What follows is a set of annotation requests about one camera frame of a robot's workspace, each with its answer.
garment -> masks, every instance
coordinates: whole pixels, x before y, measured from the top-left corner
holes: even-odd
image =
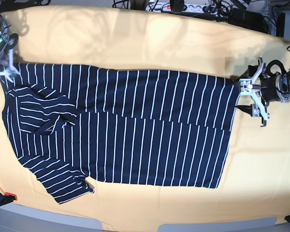
[[[19,162],[58,203],[98,181],[216,188],[239,92],[176,71],[16,64],[1,76],[3,121]]]

striped shirt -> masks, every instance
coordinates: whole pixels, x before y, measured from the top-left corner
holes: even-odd
[[[16,64],[0,77],[19,162],[58,203],[98,181],[216,188],[239,92],[229,79],[175,71]]]

navy blue shirt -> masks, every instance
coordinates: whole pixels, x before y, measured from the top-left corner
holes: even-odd
[[[58,203],[98,181],[216,188],[238,89],[176,71],[16,64],[1,76],[3,121],[19,162]]]

shirt sleeve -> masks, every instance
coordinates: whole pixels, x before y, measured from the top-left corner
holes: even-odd
[[[61,160],[43,156],[23,156],[18,160],[35,174],[59,204],[94,192],[86,184],[83,173]]]
[[[50,135],[75,125],[75,103],[55,89],[32,85],[16,87],[9,94],[17,97],[19,126],[23,132]]]

yellow cloth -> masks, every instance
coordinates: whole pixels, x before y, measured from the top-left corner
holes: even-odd
[[[4,14],[19,35],[19,60],[113,69],[171,69],[223,77],[278,59],[289,42],[250,30],[176,15],[48,6]],[[17,204],[98,219],[104,230],[156,232],[162,224],[218,223],[290,214],[290,104],[271,104],[270,120],[236,112],[230,151],[217,189],[97,182],[94,194],[58,205],[17,161],[1,119],[0,191]]]

